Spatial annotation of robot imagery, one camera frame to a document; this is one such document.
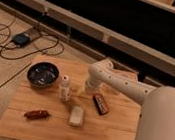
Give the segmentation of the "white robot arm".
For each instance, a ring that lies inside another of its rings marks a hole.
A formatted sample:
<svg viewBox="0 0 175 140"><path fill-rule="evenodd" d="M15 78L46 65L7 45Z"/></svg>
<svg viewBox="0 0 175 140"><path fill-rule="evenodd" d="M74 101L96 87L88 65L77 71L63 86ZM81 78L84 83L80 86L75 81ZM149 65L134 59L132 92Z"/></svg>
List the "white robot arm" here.
<svg viewBox="0 0 175 140"><path fill-rule="evenodd" d="M111 60L92 63L86 88L94 90L104 82L141 106L135 140L175 140L175 88L150 86L113 69Z"/></svg>

